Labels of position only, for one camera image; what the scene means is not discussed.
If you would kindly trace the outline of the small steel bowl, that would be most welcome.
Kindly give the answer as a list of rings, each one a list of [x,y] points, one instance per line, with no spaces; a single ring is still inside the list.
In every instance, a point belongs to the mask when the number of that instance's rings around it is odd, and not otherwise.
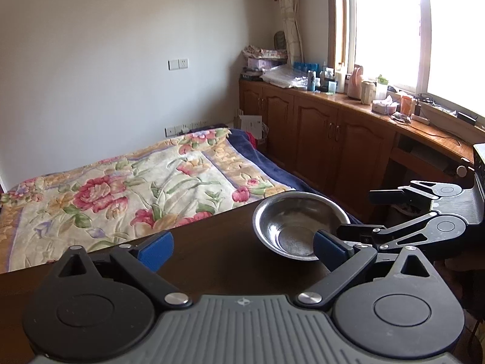
[[[296,261],[316,261],[317,231],[335,233],[350,218],[335,202],[303,191],[286,191],[262,201],[253,213],[253,231],[273,252]]]

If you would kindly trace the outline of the floral bed quilt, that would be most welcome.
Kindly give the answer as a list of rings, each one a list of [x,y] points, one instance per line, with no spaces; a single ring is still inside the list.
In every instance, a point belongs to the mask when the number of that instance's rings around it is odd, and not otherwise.
[[[190,224],[294,185],[268,174],[212,128],[68,172],[26,180],[1,196],[1,270],[96,251]]]

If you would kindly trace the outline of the wooden cabinet row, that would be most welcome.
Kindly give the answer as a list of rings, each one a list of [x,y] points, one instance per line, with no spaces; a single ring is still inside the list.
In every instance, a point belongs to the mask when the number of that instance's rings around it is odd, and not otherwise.
[[[398,123],[345,95],[239,82],[239,108],[269,132],[265,154],[364,223],[392,224],[396,209],[369,192],[412,180],[473,186],[473,149],[420,122]]]

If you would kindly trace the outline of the pink bottle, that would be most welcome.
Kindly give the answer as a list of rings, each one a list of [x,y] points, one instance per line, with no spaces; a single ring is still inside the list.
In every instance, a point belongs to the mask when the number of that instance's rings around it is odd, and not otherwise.
[[[347,95],[351,99],[361,100],[363,82],[363,66],[355,64],[349,78]]]

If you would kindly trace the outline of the dark blue blanket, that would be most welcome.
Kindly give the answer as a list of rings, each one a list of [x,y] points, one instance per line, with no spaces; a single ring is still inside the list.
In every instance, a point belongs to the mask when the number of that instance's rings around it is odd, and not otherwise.
[[[320,193],[299,177],[296,177],[283,168],[280,168],[277,164],[264,156],[264,154],[255,149],[253,144],[250,142],[250,136],[247,132],[240,129],[231,129],[230,132],[231,133],[228,135],[228,141],[231,146],[235,148],[236,151],[245,159],[250,160],[257,165],[265,175],[279,183],[292,187],[296,191],[305,191],[324,196],[326,199],[329,199],[329,196]]]

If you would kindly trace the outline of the white paper box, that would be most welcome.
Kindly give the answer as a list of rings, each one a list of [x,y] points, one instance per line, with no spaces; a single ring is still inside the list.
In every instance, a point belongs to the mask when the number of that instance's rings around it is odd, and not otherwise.
[[[263,119],[261,115],[238,115],[235,126],[244,132],[251,133],[255,139],[263,137]]]

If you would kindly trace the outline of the clear plastic bag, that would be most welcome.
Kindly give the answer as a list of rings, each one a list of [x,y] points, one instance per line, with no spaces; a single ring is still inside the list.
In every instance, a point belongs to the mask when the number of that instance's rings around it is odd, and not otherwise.
[[[261,80],[282,89],[307,89],[307,73],[288,65],[281,65],[265,70]]]

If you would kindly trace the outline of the stack of floral boxes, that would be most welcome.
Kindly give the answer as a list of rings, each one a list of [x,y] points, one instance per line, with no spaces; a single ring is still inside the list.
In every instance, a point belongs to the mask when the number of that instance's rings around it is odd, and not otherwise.
[[[262,49],[248,45],[242,50],[245,65],[242,69],[244,76],[259,77],[272,68],[284,65],[288,60],[285,49]]]

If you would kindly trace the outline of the beige patterned curtain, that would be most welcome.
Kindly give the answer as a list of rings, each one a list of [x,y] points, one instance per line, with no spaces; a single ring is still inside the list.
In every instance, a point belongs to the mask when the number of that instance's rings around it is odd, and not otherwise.
[[[291,65],[303,61],[302,37],[298,26],[298,1],[278,0]]]

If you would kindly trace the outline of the white wall socket strip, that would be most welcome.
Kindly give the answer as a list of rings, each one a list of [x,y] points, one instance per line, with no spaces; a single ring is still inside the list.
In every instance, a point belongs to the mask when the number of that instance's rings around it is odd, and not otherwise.
[[[197,132],[207,125],[207,121],[198,121],[194,123],[181,124],[178,126],[169,126],[164,129],[164,134],[166,137],[180,136],[182,134],[187,134],[188,132]]]

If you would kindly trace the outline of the white wall switch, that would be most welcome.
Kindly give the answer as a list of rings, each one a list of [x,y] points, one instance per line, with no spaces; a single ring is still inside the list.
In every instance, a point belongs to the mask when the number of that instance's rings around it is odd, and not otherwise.
[[[189,60],[187,58],[169,60],[168,67],[170,71],[187,69],[189,67]]]

